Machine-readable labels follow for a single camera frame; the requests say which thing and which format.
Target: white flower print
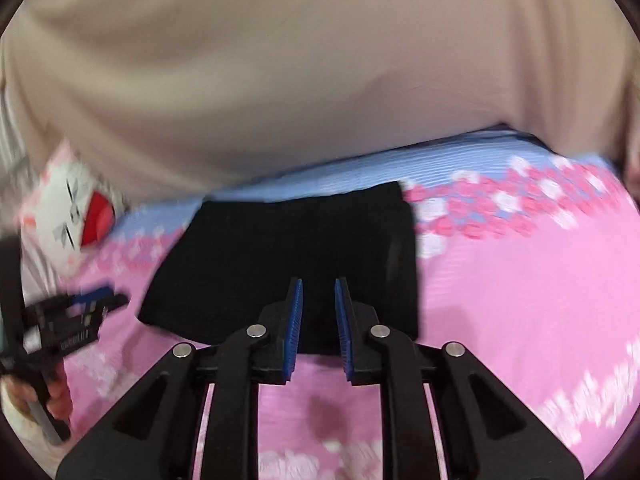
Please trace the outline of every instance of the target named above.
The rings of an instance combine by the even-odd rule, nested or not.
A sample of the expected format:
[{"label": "white flower print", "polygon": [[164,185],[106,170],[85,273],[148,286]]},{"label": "white flower print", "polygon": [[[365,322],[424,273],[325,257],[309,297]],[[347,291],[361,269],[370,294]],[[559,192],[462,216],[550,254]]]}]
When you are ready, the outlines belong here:
[{"label": "white flower print", "polygon": [[382,480],[382,462],[366,442],[345,447],[340,453],[340,465],[351,480]]},{"label": "white flower print", "polygon": [[564,170],[565,168],[570,170],[574,166],[565,156],[553,155],[550,159],[551,163],[558,168],[558,170]]},{"label": "white flower print", "polygon": [[95,391],[101,399],[115,402],[120,399],[140,378],[121,367],[113,366],[107,355],[89,347],[66,359],[69,369],[86,374],[95,381]]},{"label": "white flower print", "polygon": [[573,397],[558,392],[534,410],[540,420],[567,446],[582,441],[580,425],[585,422],[613,428],[631,403],[640,370],[640,335],[626,345],[630,359],[620,363],[602,386],[586,371]]},{"label": "white flower print", "polygon": [[417,237],[418,258],[433,258],[444,254],[447,249],[447,239],[436,233],[425,233]]},{"label": "white flower print", "polygon": [[594,174],[589,174],[587,176],[587,182],[589,184],[591,184],[597,191],[599,191],[600,193],[604,193],[607,190],[607,186],[604,185],[604,182],[601,181],[597,176],[595,176]]},{"label": "white flower print", "polygon": [[261,480],[280,480],[284,469],[284,460],[275,451],[258,454],[258,472]]},{"label": "white flower print", "polygon": [[340,453],[342,444],[338,440],[325,440],[322,445],[329,453]]},{"label": "white flower print", "polygon": [[398,180],[398,184],[400,185],[402,192],[405,193],[415,187],[415,181],[410,178],[401,178]]},{"label": "white flower print", "polygon": [[320,462],[315,456],[286,451],[281,457],[274,451],[258,455],[260,480],[317,480]]},{"label": "white flower print", "polygon": [[469,184],[478,184],[480,182],[480,173],[477,171],[457,170],[451,174],[453,181],[466,180]]},{"label": "white flower print", "polygon": [[512,156],[509,159],[509,167],[516,171],[520,176],[528,176],[531,164],[521,156]]},{"label": "white flower print", "polygon": [[553,213],[551,218],[553,218],[562,229],[574,229],[578,226],[578,221],[575,219],[574,214],[564,209],[559,209]]},{"label": "white flower print", "polygon": [[159,260],[165,253],[165,249],[164,247],[162,247],[162,245],[160,244],[154,244],[154,246],[151,249],[151,258],[153,260]]},{"label": "white flower print", "polygon": [[286,480],[316,480],[318,478],[320,463],[316,457],[287,451],[285,459]]},{"label": "white flower print", "polygon": [[447,214],[447,202],[443,198],[423,200],[415,206],[418,218],[430,222]]},{"label": "white flower print", "polygon": [[543,178],[538,182],[540,189],[542,192],[547,195],[551,200],[558,200],[561,196],[564,195],[564,191],[560,187],[555,180],[551,180],[550,178]]},{"label": "white flower print", "polygon": [[507,213],[515,213],[522,208],[520,205],[520,197],[511,195],[505,191],[497,191],[491,196],[501,210]]}]

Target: beige blanket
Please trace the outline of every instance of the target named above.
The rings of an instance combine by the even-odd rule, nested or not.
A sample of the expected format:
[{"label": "beige blanket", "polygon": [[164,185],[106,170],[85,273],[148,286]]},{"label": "beige blanket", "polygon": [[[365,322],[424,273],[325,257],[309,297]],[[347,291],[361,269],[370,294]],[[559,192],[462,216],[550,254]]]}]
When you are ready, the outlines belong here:
[{"label": "beige blanket", "polygon": [[0,78],[36,165],[149,200],[500,122],[620,158],[637,43],[613,0],[27,0]]}]

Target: bedding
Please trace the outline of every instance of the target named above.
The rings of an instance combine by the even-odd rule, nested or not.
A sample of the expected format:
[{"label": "bedding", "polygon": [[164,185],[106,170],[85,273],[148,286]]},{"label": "bedding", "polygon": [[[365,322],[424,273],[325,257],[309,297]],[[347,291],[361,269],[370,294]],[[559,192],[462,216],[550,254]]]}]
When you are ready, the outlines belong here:
[{"label": "bedding", "polygon": [[[640,403],[640,219],[612,168],[596,156],[569,160],[530,137],[493,131],[214,197],[274,202],[393,180],[404,183],[417,217],[421,342],[464,343],[590,473]],[[108,279],[131,293],[129,307],[104,323],[99,343],[66,361],[76,438],[180,341],[136,314],[201,201],[137,209],[72,284]],[[339,358],[299,356],[290,384],[261,388],[259,413],[261,479],[381,478],[377,389],[351,388]]]}]

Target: black cloth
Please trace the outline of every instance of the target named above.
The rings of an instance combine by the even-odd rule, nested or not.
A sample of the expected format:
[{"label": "black cloth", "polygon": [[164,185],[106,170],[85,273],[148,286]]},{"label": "black cloth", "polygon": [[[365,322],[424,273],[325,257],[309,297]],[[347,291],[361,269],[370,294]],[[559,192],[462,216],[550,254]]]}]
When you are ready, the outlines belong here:
[{"label": "black cloth", "polygon": [[398,183],[277,203],[204,202],[161,264],[138,319],[205,344],[254,323],[303,280],[300,353],[338,354],[334,281],[382,323],[418,335],[414,218]]}]

